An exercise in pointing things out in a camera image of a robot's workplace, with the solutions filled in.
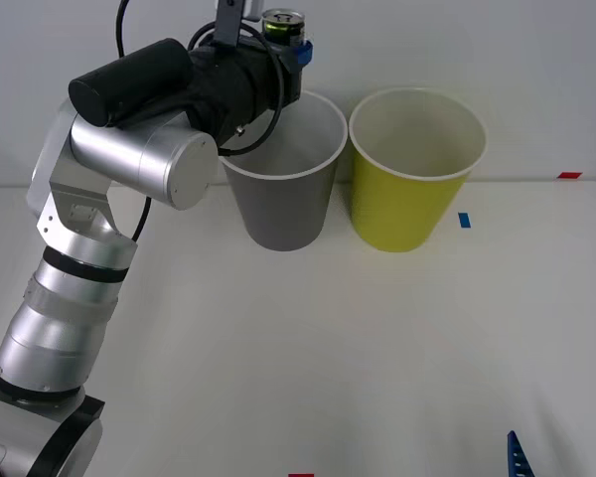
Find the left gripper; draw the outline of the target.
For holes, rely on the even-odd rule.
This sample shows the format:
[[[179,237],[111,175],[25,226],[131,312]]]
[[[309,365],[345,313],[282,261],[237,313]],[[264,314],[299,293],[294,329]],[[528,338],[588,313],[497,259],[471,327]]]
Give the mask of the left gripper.
[[[289,75],[311,63],[313,44],[282,46],[279,61]],[[235,50],[205,44],[189,52],[193,65],[188,92],[192,96],[188,119],[195,129],[207,132],[218,146],[236,131],[278,105],[278,78],[267,51],[256,41]]]

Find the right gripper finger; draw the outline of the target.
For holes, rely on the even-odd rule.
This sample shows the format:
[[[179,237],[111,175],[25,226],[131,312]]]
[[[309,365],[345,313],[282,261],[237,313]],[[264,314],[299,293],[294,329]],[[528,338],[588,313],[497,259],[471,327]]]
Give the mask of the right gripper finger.
[[[532,477],[532,469],[513,430],[507,436],[507,460],[510,477]]]

